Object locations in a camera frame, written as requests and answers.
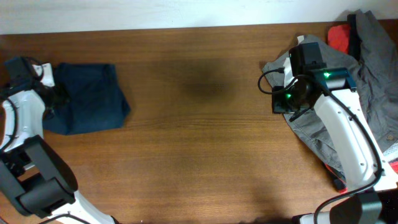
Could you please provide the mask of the navy blue shorts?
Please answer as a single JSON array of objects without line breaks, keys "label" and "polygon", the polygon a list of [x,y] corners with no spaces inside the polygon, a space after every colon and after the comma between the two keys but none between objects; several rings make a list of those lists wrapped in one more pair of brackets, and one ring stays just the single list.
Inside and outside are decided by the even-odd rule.
[{"label": "navy blue shorts", "polygon": [[55,81],[64,86],[69,102],[46,114],[42,124],[48,131],[74,135],[116,129],[131,112],[113,64],[61,63]]}]

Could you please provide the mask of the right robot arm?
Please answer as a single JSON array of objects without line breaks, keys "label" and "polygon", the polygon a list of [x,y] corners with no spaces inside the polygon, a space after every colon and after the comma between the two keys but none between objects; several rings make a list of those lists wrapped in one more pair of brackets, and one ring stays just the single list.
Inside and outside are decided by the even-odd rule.
[{"label": "right robot arm", "polygon": [[294,223],[397,223],[397,174],[382,154],[345,68],[291,75],[273,92],[296,119],[314,110],[326,127],[348,191],[321,203]]}]

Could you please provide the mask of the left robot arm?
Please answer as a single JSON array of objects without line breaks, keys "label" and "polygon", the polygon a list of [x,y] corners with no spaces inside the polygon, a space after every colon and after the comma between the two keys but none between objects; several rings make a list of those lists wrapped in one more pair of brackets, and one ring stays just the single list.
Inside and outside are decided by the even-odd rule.
[{"label": "left robot arm", "polygon": [[117,223],[99,211],[78,190],[67,163],[44,141],[45,103],[26,87],[1,93],[6,112],[1,144],[1,192],[24,216],[44,223]]}]

